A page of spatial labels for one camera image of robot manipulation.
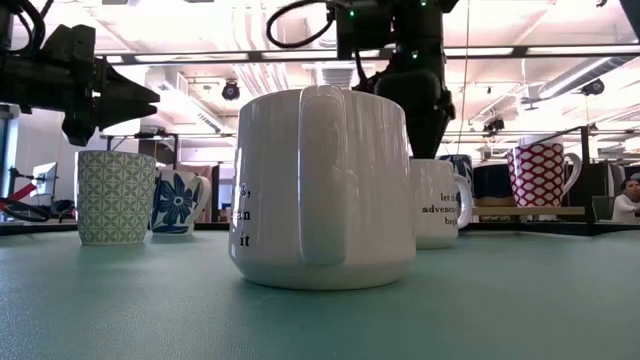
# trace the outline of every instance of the ceiling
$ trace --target ceiling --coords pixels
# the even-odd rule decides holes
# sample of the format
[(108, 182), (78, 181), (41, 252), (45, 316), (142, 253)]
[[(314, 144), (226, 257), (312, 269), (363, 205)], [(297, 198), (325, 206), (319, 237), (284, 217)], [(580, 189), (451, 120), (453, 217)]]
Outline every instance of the ceiling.
[[(92, 26), (96, 28), (96, 52), (100, 54), (275, 50), (264, 36), (265, 22), (277, 8), (290, 1), (129, 2), (136, 5), (102, 5), (101, 0), (56, 1), (45, 19), (47, 30), (50, 33), (59, 24)], [(41, 7), (44, 0), (33, 3)], [(609, 0), (603, 7), (596, 7), (596, 3), (596, 0), (460, 0), (444, 19), (445, 47), (628, 44), (637, 40), (618, 0)], [(302, 40), (322, 27), (323, 21), (323, 7), (309, 6), (284, 16), (277, 22), (275, 33), (287, 42)], [(14, 47), (24, 41), (26, 33), (16, 24)], [(311, 47), (332, 43), (335, 43), (335, 34), (330, 30)], [(529, 96), (529, 87), (545, 84), (586, 60), (449, 60), (446, 81), (454, 95), (458, 119), (450, 122), (440, 153), (460, 151), (478, 157), (478, 149), (485, 144), (497, 148), (513, 146), (518, 136), (498, 136), (492, 140), (467, 133), (458, 136), (461, 130), (482, 130), (484, 122), (495, 115), (504, 118), (505, 130), (510, 131), (556, 131), (590, 121), (598, 121), (600, 129), (640, 126), (640, 116), (633, 111), (640, 106), (640, 97), (636, 95), (640, 90), (636, 84), (640, 81), (639, 60), (603, 75), (601, 80), (606, 91), (602, 95), (585, 98), (569, 92), (536, 103), (536, 110), (525, 111), (529, 105), (520, 103), (522, 97)], [(365, 61), (364, 65), (371, 75), (383, 70), (386, 62)], [(184, 92), (187, 100), (199, 101), (200, 109), (219, 121), (225, 131), (233, 131), (237, 127), (238, 110), (251, 99), (273, 91), (321, 83), (318, 69), (345, 67), (352, 64), (336, 61), (209, 64), (170, 66), (167, 71), (180, 74), (180, 79), (188, 84), (188, 91)], [(222, 98), (226, 79), (238, 81), (241, 94), (238, 100)], [(143, 124), (165, 126), (183, 133), (214, 131), (194, 116), (197, 109), (185, 111), (185, 108), (190, 106), (185, 105), (184, 99), (163, 96), (160, 114), (143, 119)], [(616, 140), (611, 139), (603, 138), (603, 146), (610, 146)], [(233, 146), (233, 142), (185, 139), (182, 146), (224, 147)]]

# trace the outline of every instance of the security camera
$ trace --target security camera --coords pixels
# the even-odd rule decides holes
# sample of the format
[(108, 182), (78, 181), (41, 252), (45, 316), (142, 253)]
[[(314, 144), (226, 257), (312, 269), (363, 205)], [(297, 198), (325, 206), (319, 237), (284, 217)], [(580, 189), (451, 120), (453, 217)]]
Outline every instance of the security camera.
[(222, 97), (227, 101), (237, 100), (240, 97), (240, 88), (236, 80), (227, 80), (227, 85), (222, 89)]
[(600, 95), (604, 92), (604, 83), (602, 82), (602, 80), (596, 79), (583, 86), (580, 92), (585, 96)]

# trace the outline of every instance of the table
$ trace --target table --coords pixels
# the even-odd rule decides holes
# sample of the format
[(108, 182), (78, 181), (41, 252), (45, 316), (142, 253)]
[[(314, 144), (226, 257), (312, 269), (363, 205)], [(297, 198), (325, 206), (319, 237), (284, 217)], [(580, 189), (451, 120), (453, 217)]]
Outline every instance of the table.
[(0, 359), (637, 360), (639, 234), (470, 234), (342, 292), (244, 281), (224, 232), (0, 237)]

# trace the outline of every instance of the blue flower pattern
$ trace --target blue flower pattern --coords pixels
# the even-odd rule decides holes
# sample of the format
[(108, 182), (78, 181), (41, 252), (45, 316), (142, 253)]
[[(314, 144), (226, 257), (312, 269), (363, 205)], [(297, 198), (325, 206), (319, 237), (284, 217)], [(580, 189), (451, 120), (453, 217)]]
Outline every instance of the blue flower pattern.
[[(173, 184), (162, 180), (162, 173), (157, 179), (156, 191), (153, 197), (153, 213), (151, 226), (155, 232), (181, 234), (187, 232), (188, 224), (185, 224), (191, 215), (194, 203), (198, 201), (200, 185), (195, 191), (186, 189), (182, 178), (178, 174), (173, 175)], [(155, 226), (158, 215), (164, 213), (162, 224)]]

